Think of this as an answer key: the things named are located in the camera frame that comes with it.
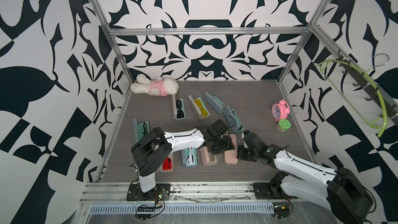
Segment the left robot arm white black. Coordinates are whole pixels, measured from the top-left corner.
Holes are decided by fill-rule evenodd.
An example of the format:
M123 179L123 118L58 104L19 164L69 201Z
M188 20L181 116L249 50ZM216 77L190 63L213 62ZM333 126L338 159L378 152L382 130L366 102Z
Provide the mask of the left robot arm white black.
M227 131L224 122L209 126L198 125L193 130L184 132L164 132L160 127L152 129L131 148L141 192L147 193L155 188L155 172L173 152L207 147L208 151L216 155L234 150L231 137L225 135Z

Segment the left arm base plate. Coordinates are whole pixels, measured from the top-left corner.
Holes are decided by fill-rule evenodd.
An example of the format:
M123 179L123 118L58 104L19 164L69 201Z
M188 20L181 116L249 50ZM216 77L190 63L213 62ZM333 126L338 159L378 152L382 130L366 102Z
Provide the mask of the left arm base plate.
M151 201L160 198L167 200L170 197L171 184L156 184L156 186L148 192L142 192L139 184L130 184L127 191L126 200L133 201Z

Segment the mint case with white sunglasses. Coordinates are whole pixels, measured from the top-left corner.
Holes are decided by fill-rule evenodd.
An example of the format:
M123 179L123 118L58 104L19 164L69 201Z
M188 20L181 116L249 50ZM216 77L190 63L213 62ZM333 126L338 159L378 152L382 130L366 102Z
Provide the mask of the mint case with white sunglasses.
M189 168L189 167L195 167L198 165L197 149L196 148L184 149L181 151L181 155L182 155L183 166Z

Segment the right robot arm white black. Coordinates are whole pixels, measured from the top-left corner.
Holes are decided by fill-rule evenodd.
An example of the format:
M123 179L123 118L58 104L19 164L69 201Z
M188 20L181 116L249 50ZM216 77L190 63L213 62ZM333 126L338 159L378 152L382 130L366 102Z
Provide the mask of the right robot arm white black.
M353 172L326 168L291 154L287 147L266 145L253 133L237 148L237 158L261 162L278 173L267 183L255 183L262 197L301 198L329 210L343 224L362 224L376 209L372 193Z

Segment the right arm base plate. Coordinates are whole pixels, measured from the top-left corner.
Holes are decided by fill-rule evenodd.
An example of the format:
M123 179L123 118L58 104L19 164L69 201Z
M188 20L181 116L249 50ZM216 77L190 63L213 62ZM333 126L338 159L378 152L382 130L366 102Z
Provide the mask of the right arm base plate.
M286 194L282 190L282 180L289 174L278 172L268 183L253 183L254 193L257 199L286 199Z

